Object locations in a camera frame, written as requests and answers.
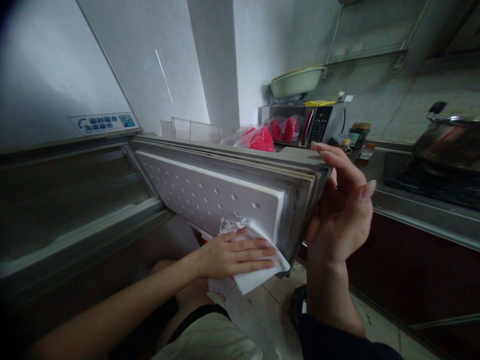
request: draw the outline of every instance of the red bag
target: red bag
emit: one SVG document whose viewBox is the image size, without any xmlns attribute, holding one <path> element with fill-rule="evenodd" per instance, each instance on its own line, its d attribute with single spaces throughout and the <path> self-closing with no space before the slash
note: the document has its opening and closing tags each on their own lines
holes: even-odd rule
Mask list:
<svg viewBox="0 0 480 360">
<path fill-rule="evenodd" d="M 299 137 L 300 121 L 295 116 L 290 116 L 285 122 L 285 131 L 283 132 L 284 141 L 294 141 Z"/>
<path fill-rule="evenodd" d="M 274 140 L 270 131 L 261 125 L 242 127 L 232 135 L 222 139 L 221 144 L 270 153 L 275 152 Z"/>
<path fill-rule="evenodd" d="M 274 141 L 294 142 L 298 140 L 303 119 L 299 115 L 292 115 L 288 119 L 283 116 L 272 117 L 267 123 L 271 137 Z"/>
</svg>

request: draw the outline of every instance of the woman's right hand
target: woman's right hand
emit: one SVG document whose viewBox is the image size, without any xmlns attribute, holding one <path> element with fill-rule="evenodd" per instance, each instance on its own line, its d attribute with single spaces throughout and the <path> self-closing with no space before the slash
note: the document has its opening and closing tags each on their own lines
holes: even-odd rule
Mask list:
<svg viewBox="0 0 480 360">
<path fill-rule="evenodd" d="M 343 263 L 367 240 L 377 183 L 367 182 L 338 147 L 312 143 L 311 149 L 334 170 L 307 230 L 308 264 Z"/>
</svg>

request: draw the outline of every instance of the jar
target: jar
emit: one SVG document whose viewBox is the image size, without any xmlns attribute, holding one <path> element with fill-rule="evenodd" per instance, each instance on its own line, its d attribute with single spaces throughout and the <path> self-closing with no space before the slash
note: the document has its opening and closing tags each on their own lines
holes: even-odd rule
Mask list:
<svg viewBox="0 0 480 360">
<path fill-rule="evenodd" d="M 350 143 L 352 140 L 350 138 L 343 138 L 340 143 L 340 149 L 343 150 L 345 154 L 350 154 L 352 152 L 352 149 L 350 148 Z"/>
<path fill-rule="evenodd" d="M 367 166 L 370 162 L 370 159 L 372 158 L 372 155 L 374 154 L 375 146 L 376 145 L 374 143 L 368 143 L 365 146 L 365 150 L 362 151 L 360 155 L 356 158 L 355 164 L 360 166 Z"/>
<path fill-rule="evenodd" d="M 348 137 L 351 139 L 351 148 L 353 150 L 361 149 L 365 139 L 370 132 L 370 124 L 368 122 L 356 122 L 348 130 Z"/>
</svg>

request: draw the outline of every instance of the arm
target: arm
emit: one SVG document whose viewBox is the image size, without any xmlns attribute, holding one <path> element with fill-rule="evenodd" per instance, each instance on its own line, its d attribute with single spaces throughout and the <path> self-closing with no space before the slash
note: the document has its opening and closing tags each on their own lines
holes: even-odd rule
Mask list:
<svg viewBox="0 0 480 360">
<path fill-rule="evenodd" d="M 271 268 L 275 253 L 263 239 L 229 242 L 222 234 L 166 269 L 134 283 L 50 332 L 27 350 L 28 359 L 98 359 L 106 356 L 155 309 L 197 277 L 226 278 Z"/>
<path fill-rule="evenodd" d="M 342 150 L 314 144 L 336 171 L 328 180 L 307 233 L 307 313 L 323 324 L 365 338 L 349 291 L 347 258 L 367 239 L 376 182 L 367 183 Z"/>
</svg>

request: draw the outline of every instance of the hand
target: hand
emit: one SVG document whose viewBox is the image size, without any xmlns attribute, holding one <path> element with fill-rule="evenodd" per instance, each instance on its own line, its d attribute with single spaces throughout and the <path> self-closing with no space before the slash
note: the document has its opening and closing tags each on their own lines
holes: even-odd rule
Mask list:
<svg viewBox="0 0 480 360">
<path fill-rule="evenodd" d="M 277 253 L 267 240 L 256 238 L 231 242 L 243 231 L 220 234 L 188 255 L 199 277 L 224 279 L 275 266 L 273 260 L 259 260 Z"/>
<path fill-rule="evenodd" d="M 338 147 L 313 142 L 311 149 L 334 169 L 307 229 L 308 264 L 342 263 L 367 240 L 377 182 L 367 183 Z"/>
</svg>

